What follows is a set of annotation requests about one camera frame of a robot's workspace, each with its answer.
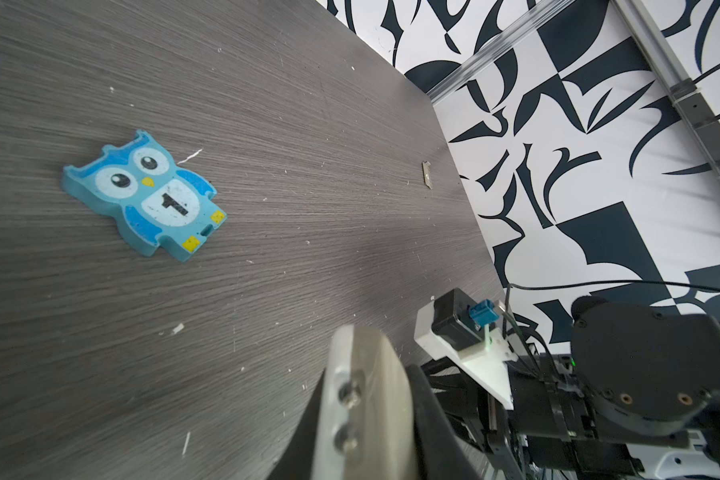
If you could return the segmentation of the remote battery cover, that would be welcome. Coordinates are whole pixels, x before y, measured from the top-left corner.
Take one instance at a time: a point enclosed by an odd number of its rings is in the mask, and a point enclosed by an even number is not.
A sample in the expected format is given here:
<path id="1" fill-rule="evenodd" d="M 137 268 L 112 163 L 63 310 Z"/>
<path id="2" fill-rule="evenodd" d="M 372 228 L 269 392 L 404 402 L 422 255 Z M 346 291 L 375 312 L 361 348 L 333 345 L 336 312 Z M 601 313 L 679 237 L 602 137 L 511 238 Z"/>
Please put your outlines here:
<path id="1" fill-rule="evenodd" d="M 433 184 L 432 184 L 432 178 L 431 178 L 431 163 L 429 161 L 424 161 L 422 163 L 421 167 L 422 167 L 423 182 L 427 186 L 428 189 L 432 189 Z"/>

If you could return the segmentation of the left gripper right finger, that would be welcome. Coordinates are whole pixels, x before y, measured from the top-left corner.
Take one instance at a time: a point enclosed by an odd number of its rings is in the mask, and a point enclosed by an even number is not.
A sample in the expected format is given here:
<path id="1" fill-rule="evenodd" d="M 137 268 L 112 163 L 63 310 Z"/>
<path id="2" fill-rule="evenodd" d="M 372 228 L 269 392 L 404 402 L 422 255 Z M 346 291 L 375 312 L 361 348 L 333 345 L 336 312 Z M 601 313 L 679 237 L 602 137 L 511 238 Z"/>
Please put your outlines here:
<path id="1" fill-rule="evenodd" d="M 419 477 L 427 480 L 479 479 L 430 384 L 417 365 L 405 367 L 413 402 Z"/>

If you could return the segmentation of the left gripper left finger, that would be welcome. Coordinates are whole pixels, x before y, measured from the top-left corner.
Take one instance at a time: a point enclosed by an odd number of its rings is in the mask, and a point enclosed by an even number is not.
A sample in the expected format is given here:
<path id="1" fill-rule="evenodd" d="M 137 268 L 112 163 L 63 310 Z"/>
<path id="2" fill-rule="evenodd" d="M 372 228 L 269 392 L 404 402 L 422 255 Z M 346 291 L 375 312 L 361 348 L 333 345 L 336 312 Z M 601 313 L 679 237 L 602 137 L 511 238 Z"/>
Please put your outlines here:
<path id="1" fill-rule="evenodd" d="M 311 477 L 417 477 L 410 383 L 390 341 L 378 329 L 343 325 L 332 337 Z"/>

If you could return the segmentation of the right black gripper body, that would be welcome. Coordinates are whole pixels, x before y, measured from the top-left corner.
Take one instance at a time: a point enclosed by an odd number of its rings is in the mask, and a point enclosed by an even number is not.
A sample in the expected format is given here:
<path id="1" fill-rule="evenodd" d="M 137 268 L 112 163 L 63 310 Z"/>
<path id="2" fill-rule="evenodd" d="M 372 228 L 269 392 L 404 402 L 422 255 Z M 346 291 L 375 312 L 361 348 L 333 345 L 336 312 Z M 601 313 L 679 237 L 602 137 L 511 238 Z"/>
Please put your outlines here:
<path id="1" fill-rule="evenodd" d="M 455 435 L 505 479 L 637 479 L 642 462 L 597 418 L 583 394 L 509 363 L 506 409 L 447 358 L 422 366 Z"/>

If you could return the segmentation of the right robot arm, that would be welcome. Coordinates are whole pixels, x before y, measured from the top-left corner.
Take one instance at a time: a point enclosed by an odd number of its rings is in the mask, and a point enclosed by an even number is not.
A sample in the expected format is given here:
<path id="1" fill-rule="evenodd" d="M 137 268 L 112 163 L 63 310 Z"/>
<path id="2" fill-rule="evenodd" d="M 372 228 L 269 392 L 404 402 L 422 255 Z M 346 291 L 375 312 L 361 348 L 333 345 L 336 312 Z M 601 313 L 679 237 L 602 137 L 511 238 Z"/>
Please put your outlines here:
<path id="1" fill-rule="evenodd" d="M 584 296 L 555 354 L 453 290 L 414 338 L 456 435 L 506 479 L 720 479 L 720 323 Z"/>

